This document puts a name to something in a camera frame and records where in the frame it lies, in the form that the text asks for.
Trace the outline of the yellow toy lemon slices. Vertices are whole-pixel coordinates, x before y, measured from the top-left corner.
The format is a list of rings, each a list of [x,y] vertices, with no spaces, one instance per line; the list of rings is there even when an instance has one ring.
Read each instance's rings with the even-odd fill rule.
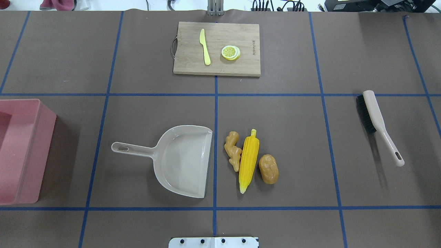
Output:
[[[234,61],[241,55],[240,49],[234,45],[227,45],[222,48],[222,57],[228,61]]]

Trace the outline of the maroon cloth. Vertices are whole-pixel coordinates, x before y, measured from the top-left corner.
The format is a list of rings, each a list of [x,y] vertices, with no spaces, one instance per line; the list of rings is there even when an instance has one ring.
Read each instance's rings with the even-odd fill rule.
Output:
[[[77,0],[43,0],[40,10],[73,11],[76,5]]]

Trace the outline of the yellow plastic toy knife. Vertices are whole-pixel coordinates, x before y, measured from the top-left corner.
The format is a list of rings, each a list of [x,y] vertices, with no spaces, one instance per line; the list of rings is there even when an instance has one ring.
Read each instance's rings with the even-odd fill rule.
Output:
[[[205,40],[205,29],[201,29],[200,35],[199,35],[199,42],[203,47],[203,58],[204,58],[204,64],[206,66],[211,65],[211,58],[208,53],[208,48]]]

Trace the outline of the beige plastic dustpan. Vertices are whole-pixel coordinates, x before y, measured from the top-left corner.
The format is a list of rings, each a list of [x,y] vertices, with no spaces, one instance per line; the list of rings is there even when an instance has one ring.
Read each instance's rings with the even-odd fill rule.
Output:
[[[154,147],[114,142],[115,153],[149,157],[158,182],[167,190],[197,199],[206,195],[213,131],[180,125],[167,130]]]

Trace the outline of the wooden cutting board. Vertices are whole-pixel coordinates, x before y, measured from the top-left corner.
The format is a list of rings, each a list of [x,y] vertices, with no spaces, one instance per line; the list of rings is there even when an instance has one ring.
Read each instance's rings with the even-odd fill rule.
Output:
[[[206,66],[199,42],[201,29],[211,65]],[[180,75],[260,77],[260,28],[258,24],[179,22],[173,72]],[[222,48],[234,45],[241,55],[234,61],[222,57]]]

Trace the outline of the aluminium frame post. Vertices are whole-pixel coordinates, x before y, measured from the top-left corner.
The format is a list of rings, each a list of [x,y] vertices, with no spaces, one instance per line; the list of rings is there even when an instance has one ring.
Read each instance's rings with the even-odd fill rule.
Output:
[[[224,11],[224,1],[223,0],[208,0],[207,3],[207,14],[209,16],[223,16]]]

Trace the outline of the yellow toy corn cob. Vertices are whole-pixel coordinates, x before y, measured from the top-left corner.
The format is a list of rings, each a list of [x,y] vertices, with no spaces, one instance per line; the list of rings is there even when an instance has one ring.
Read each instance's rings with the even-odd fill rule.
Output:
[[[246,192],[255,171],[260,146],[260,141],[256,135],[257,130],[252,129],[250,135],[244,140],[238,175],[239,191],[241,194]]]

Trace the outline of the beige hand brush black bristles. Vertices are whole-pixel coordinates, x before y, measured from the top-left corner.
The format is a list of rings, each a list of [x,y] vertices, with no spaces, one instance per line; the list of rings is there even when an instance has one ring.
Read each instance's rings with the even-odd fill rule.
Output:
[[[367,133],[378,132],[387,146],[395,165],[398,167],[404,166],[405,161],[387,132],[374,91],[363,91],[361,95],[357,96],[356,104],[365,131]]]

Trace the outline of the black power strip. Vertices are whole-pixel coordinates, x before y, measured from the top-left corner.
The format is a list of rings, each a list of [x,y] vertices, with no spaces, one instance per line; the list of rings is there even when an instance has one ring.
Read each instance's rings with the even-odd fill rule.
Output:
[[[306,12],[307,8],[301,0],[282,0],[280,6],[274,5],[273,0],[253,0],[250,10],[260,12]]]

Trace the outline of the brown toy potato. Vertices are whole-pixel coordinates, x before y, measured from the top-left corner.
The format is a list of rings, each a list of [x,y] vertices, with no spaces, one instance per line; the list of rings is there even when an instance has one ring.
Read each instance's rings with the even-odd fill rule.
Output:
[[[271,154],[264,154],[259,160],[260,174],[268,185],[274,185],[279,179],[279,169],[276,159]]]

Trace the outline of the metal base plate with bolts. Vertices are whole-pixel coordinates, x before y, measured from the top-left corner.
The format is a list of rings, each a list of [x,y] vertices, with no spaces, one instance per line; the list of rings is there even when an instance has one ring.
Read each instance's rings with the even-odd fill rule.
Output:
[[[257,237],[175,237],[169,248],[258,248]]]

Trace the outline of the pink plastic bin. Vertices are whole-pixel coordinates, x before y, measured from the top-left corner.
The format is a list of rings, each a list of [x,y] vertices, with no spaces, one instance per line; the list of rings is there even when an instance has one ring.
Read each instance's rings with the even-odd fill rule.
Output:
[[[56,118],[39,99],[1,100],[1,205],[38,201]]]

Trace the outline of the tan toy ginger root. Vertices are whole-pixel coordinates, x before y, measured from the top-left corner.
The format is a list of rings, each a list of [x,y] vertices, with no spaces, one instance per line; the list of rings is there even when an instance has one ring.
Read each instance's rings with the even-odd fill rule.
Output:
[[[242,154],[242,149],[236,146],[239,140],[239,134],[236,131],[229,132],[228,136],[225,138],[224,148],[229,156],[228,162],[233,167],[235,172],[239,172],[240,169],[240,159]]]

